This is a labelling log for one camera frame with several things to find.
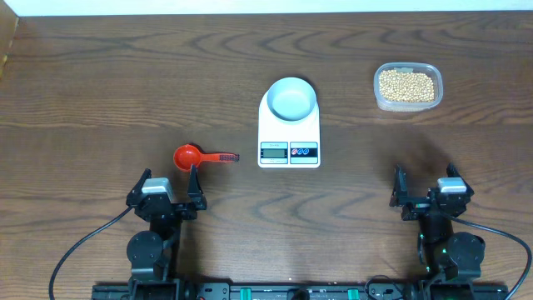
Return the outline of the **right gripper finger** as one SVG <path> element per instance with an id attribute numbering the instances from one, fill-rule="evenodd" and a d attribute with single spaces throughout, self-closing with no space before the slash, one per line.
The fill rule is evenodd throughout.
<path id="1" fill-rule="evenodd" d="M 391 194 L 390 207 L 402 207 L 407 203 L 408 188 L 406 183 L 406 173 L 400 165 L 395 167 L 394 185 Z"/>
<path id="2" fill-rule="evenodd" d="M 452 178 L 452 177 L 460 177 L 463 179 L 463 181 L 465 182 L 466 186 L 467 186 L 467 191 L 464 192 L 464 194 L 467 194 L 469 196 L 473 196 L 474 195 L 474 190 L 472 189 L 472 187 L 467 183 L 467 181 L 461 176 L 458 168 L 453 164 L 453 163 L 450 163 L 447 168 L 446 168 L 446 175 L 447 175 L 447 178 Z"/>

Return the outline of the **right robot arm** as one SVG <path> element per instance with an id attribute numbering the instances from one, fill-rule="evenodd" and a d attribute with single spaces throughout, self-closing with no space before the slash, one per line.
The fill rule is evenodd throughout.
<path id="1" fill-rule="evenodd" d="M 453 164 L 424 197 L 408 192 L 406 173 L 395 168 L 390 205 L 400 207 L 401 219 L 419 224 L 417 251 L 426 265 L 424 279 L 406 286 L 405 299 L 473 299 L 472 280 L 481 276 L 485 241 L 468 232 L 455 232 L 452 219 L 466 211 L 474 195 Z"/>

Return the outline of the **red measuring scoop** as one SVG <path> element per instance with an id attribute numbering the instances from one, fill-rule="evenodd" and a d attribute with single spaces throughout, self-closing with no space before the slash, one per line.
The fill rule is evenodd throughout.
<path id="1" fill-rule="evenodd" d="M 204 153 L 193 144 L 182 145 L 173 154 L 175 166 L 183 172 L 190 172 L 192 167 L 198 168 L 202 163 L 236 163 L 239 160 L 238 154 L 229 152 Z"/>

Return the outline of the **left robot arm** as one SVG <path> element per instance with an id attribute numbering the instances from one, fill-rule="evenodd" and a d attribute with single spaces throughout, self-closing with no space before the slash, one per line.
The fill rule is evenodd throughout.
<path id="1" fill-rule="evenodd" d="M 197 168 L 191 166 L 187 187 L 189 202 L 173 202 L 172 185 L 164 177 L 153 178 L 147 169 L 127 195 L 126 205 L 149 229 L 135 234 L 127 245 L 131 277 L 126 299 L 195 299 L 195 284 L 171 276 L 172 259 L 179 249 L 182 223 L 195 220 L 207 208 L 198 181 Z"/>

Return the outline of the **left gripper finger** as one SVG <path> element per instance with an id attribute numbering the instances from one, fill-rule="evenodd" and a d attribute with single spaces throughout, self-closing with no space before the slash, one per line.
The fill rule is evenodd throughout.
<path id="1" fill-rule="evenodd" d="M 142 187 L 144 186 L 146 180 L 150 179 L 151 177 L 152 171 L 149 168 L 146 168 L 137 183 L 127 195 L 127 205 L 138 205 L 143 200 L 145 196 L 142 192 Z"/>
<path id="2" fill-rule="evenodd" d="M 196 210 L 207 209 L 207 199 L 199 183 L 197 167 L 194 164 L 191 165 L 187 195 L 191 199 Z"/>

